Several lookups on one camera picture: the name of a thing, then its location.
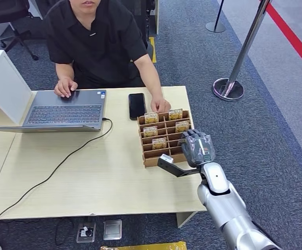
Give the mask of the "person's left hand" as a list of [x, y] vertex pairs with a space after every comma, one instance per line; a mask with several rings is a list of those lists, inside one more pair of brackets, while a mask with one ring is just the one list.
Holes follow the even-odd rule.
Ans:
[[158, 113], [168, 112], [171, 108], [171, 104], [163, 97], [153, 97], [150, 107], [152, 111]]

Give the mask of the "person's right hand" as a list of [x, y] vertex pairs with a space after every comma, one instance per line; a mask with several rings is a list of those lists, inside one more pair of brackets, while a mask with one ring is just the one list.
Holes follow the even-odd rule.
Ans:
[[63, 78], [58, 80], [54, 92], [59, 97], [70, 98], [77, 88], [78, 84], [76, 82], [70, 78]]

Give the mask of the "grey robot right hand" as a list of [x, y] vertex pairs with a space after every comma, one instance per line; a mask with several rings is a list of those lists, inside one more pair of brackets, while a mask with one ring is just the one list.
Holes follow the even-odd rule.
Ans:
[[189, 129], [182, 134], [180, 146], [190, 167], [197, 168], [215, 159], [211, 137], [196, 129]]

